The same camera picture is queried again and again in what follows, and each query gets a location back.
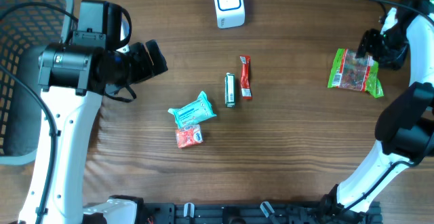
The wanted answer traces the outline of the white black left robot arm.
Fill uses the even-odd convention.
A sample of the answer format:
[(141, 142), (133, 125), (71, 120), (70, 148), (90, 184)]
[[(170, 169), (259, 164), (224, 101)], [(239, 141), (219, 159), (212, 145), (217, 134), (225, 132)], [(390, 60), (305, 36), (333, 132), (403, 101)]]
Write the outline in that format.
[(140, 198), (115, 195), (83, 207), (83, 175), (92, 127), (103, 98), (167, 71), (154, 40), (130, 43), (122, 33), (127, 10), (83, 0), (77, 28), (39, 56), (35, 100), (41, 130), (33, 177), (19, 223), (139, 223)]

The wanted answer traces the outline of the green candy bag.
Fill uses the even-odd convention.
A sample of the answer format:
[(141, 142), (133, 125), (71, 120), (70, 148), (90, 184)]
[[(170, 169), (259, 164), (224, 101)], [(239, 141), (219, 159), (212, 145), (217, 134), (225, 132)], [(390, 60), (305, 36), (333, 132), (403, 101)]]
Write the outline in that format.
[(328, 88), (368, 92), (380, 98), (384, 93), (377, 74), (378, 63), (371, 56), (356, 58), (355, 51), (340, 48), (332, 64)]

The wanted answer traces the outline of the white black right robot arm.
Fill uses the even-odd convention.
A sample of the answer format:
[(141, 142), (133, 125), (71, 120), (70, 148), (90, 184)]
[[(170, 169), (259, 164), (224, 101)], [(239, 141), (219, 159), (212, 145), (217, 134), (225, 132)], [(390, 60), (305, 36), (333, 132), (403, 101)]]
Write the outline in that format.
[(378, 118), (372, 150), (345, 181), (323, 196), (316, 209), (322, 223), (368, 221), (374, 198), (402, 171), (433, 156), (433, 0), (391, 2), (381, 30), (365, 32), (356, 56), (370, 54), (381, 68), (398, 70), (411, 60), (408, 89)]

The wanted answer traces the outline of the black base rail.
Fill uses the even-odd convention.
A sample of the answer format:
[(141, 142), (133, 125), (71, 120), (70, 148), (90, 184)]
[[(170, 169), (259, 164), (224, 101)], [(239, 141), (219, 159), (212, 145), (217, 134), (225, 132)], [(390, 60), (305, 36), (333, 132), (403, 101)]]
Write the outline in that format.
[(367, 212), (350, 210), (340, 215), (326, 214), (319, 202), (276, 204), (194, 204), (144, 203), (143, 200), (109, 199), (100, 206), (84, 209), (84, 223), (167, 223), (167, 224), (225, 224), (225, 223), (365, 223), (382, 224), (378, 202)]

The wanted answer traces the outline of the red coffee stick sachet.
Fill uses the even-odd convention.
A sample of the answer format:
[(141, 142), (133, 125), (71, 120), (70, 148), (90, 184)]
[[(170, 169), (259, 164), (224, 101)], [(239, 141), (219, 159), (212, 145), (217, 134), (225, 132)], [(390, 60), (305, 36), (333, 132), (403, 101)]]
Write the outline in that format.
[(250, 56), (240, 56), (240, 60), (242, 63), (241, 70), (241, 78), (240, 78), (240, 86), (241, 86), (241, 95), (244, 99), (252, 99), (252, 93), (250, 90)]

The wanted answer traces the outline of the teal tissue pack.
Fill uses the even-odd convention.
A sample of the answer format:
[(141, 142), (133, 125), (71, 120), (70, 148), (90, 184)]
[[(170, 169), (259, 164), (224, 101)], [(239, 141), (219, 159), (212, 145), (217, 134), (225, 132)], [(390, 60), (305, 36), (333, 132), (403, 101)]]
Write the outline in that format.
[(199, 93), (197, 100), (183, 108), (170, 108), (167, 112), (174, 116), (178, 128), (199, 124), (202, 121), (216, 117), (208, 96), (204, 91)]

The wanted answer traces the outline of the green white gum pack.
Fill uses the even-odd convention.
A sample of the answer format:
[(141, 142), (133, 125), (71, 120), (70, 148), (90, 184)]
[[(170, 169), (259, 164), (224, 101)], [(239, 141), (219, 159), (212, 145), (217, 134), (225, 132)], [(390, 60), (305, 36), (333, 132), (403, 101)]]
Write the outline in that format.
[(227, 73), (225, 76), (225, 105), (235, 106), (235, 75)]

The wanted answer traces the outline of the white barcode scanner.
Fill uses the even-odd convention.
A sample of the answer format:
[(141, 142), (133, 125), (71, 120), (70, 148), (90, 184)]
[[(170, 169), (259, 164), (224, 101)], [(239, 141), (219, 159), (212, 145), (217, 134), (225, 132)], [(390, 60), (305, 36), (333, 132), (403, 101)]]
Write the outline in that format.
[(243, 0), (214, 0), (217, 26), (229, 29), (242, 26), (245, 22)]

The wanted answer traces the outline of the orange snack packet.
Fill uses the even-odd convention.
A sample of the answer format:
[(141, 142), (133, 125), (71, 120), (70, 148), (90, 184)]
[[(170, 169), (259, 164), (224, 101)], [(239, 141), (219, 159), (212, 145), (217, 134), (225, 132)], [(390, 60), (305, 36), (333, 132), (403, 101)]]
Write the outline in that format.
[(179, 149), (198, 145), (203, 142), (199, 124), (186, 126), (176, 131), (176, 142)]

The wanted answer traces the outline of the grey plastic shopping basket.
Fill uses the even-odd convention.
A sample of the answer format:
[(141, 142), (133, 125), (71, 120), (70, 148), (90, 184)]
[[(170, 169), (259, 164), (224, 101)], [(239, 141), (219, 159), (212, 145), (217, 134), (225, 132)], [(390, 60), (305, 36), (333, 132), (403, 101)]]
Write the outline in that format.
[(35, 160), (41, 109), (38, 56), (63, 42), (74, 25), (74, 0), (1, 0), (1, 164)]

